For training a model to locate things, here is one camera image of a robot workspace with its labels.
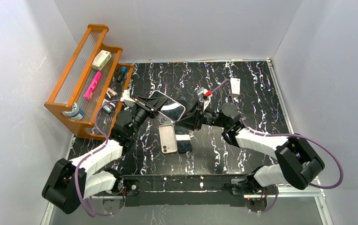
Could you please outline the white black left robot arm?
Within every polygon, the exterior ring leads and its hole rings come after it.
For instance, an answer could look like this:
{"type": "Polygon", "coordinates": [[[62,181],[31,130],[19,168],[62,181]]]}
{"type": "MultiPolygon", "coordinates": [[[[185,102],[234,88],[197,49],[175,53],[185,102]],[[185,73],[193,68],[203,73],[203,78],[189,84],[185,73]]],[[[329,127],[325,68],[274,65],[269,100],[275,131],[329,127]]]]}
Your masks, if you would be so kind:
{"type": "Polygon", "coordinates": [[[105,141],[101,145],[80,157],[59,159],[46,181],[42,197],[66,214],[82,206],[90,217],[99,215],[92,196],[113,189],[117,181],[117,175],[113,172],[100,169],[131,148],[135,134],[147,118],[154,118],[173,108],[182,111],[182,105],[167,96],[123,97],[121,100],[132,106],[132,110],[118,112],[110,136],[104,136],[105,141]]]}

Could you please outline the clear phone case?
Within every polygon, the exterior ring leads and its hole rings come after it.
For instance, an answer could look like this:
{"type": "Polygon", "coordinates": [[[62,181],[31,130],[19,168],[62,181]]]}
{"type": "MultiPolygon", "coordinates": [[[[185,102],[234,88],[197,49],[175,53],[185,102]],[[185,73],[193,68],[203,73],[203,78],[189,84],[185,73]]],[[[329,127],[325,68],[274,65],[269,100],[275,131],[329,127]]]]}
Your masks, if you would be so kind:
{"type": "Polygon", "coordinates": [[[167,125],[167,124],[172,123],[172,120],[163,114],[159,114],[158,121],[159,121],[160,125],[167,125]]]}

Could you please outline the black phone pink case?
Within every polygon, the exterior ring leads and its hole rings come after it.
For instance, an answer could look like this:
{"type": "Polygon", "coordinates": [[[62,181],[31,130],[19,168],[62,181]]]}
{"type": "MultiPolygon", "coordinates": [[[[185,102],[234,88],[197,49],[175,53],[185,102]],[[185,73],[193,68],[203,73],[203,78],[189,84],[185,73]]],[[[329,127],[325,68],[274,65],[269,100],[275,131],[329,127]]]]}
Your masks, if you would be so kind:
{"type": "Polygon", "coordinates": [[[166,98],[167,100],[163,104],[162,108],[159,110],[159,113],[173,122],[177,122],[184,115],[186,108],[181,103],[167,96],[166,94],[155,90],[149,96],[149,98],[166,98]]]}

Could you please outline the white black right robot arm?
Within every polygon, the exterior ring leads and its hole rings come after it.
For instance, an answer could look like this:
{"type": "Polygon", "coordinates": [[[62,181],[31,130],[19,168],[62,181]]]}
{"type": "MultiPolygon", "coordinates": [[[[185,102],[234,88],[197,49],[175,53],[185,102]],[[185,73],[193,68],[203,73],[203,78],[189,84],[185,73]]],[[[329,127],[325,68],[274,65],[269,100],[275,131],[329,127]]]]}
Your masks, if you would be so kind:
{"type": "Polygon", "coordinates": [[[233,103],[225,103],[219,111],[201,110],[196,103],[176,125],[196,131],[202,125],[223,128],[227,144],[261,152],[276,159],[271,166],[260,166],[248,174],[236,188],[257,192],[270,185],[289,184],[304,190],[325,168],[325,164],[307,140],[301,137],[257,135],[245,128],[241,114],[233,103]]]}

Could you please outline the black phone from cream case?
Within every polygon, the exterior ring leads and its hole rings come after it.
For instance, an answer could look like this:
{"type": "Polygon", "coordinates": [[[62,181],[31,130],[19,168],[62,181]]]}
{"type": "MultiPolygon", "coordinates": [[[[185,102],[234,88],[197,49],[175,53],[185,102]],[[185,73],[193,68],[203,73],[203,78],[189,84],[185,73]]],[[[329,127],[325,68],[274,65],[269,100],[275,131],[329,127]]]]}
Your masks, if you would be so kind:
{"type": "Polygon", "coordinates": [[[175,138],[177,144],[177,152],[179,154],[186,154],[192,152],[192,144],[189,130],[180,126],[175,126],[175,138]]]}

